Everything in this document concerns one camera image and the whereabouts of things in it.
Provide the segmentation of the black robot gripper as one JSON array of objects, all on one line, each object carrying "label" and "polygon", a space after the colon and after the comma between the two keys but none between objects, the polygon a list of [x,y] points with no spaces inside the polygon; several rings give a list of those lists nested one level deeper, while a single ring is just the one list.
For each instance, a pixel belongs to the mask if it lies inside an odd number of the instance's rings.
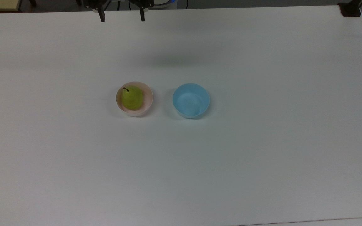
[{"label": "black robot gripper", "polygon": [[[145,21],[145,9],[149,9],[154,6],[153,0],[128,0],[131,4],[134,4],[140,9],[140,17],[141,21]],[[83,0],[82,4],[86,8],[91,8],[93,10],[97,10],[101,22],[105,22],[105,12],[102,8],[108,0]]]}]

